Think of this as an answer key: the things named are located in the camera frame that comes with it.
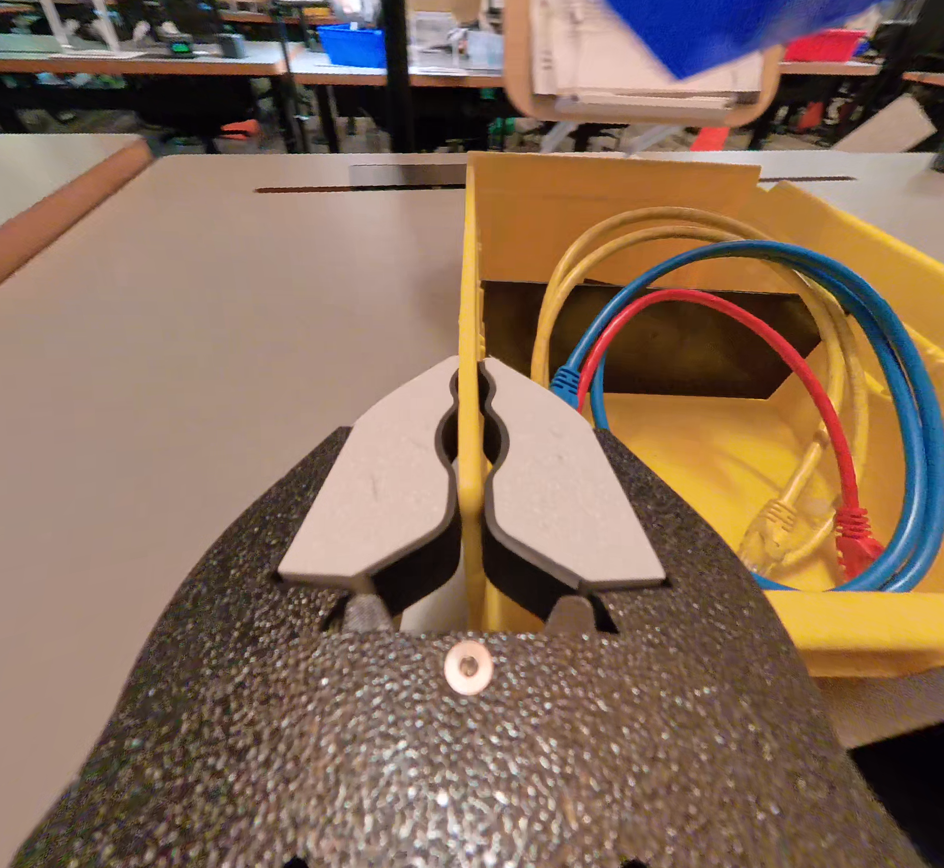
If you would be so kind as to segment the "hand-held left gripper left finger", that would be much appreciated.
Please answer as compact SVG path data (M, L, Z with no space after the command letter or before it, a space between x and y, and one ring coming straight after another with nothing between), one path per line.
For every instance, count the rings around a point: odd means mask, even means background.
M278 564L286 582L373 593L393 615L461 565L456 355L360 415Z

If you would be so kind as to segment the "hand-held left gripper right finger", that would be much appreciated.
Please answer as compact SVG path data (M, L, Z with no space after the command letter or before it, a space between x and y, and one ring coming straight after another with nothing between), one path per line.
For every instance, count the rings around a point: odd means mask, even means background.
M663 585L666 570L584 416L495 357L479 364L479 382L491 584L541 621L568 596Z

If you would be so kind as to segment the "yellow plastic bin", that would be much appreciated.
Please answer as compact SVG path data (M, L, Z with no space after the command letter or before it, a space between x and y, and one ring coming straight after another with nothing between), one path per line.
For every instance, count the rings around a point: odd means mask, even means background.
M540 302L565 251L631 210L678 206L750 225L859 273L919 336L942 395L942 177L923 154L473 154L459 311L464 362L528 375ZM745 329L667 303L621 332L607 362L620 439L738 547L817 425L800 381ZM831 540L776 578L770 602L818 677L942 669L942 557L916 591L833 594Z

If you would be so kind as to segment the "grey desk brown edge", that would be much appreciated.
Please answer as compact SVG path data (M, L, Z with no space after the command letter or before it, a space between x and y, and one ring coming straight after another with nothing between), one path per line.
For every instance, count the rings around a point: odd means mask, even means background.
M18 272L151 165L132 134L1 136L1 280Z

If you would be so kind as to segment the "black pole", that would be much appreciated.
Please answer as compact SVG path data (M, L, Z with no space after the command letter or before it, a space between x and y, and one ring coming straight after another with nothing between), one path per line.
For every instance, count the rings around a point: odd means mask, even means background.
M388 132L397 154L415 151L406 0L381 0L386 59Z

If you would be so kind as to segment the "long grey table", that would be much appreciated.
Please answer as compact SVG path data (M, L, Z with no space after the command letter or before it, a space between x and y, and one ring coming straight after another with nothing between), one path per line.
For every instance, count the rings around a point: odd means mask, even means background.
M9 133L27 131L19 116L23 109L121 110L173 135L197 138L215 153L226 124L258 115L255 80L267 82L290 154L311 152L312 114L301 91L313 95L332 154L341 151L335 107L344 117L380 119L387 132L394 121L407 120L406 108L385 91L384 70L334 65L301 43L248 41L242 58L226 58L217 45L175 58L165 47L138 54L115 55L104 47L62 52L53 36L4 35L2 43L16 44L2 49L1 58L2 130ZM420 126L408 143L395 143L395 152L434 151L451 140L485 149L491 122L515 114L500 73L456 68L444 56L432 66L412 66L410 86L422 90L407 103Z

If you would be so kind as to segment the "printed instruction sheet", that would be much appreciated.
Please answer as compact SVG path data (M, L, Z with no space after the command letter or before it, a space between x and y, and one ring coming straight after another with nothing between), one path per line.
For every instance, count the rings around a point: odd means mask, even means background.
M677 80L605 0L530 0L530 8L535 93L564 107L727 110L761 95L760 53Z

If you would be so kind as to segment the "wooden instruction board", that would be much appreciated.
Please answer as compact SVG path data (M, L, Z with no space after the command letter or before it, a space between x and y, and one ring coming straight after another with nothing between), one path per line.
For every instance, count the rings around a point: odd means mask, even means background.
M751 105L727 110L667 107L564 107L554 96L536 94L532 80L530 0L504 0L504 87L514 106L533 119L573 124L649 123L663 126L738 127L758 119L770 106L784 65L783 45L760 53L762 91Z

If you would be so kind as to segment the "red plastic bin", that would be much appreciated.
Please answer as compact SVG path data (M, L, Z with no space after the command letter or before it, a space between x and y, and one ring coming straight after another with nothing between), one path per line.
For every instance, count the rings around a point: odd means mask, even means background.
M789 43L784 61L790 63L849 62L867 39L867 32L858 29L823 29Z

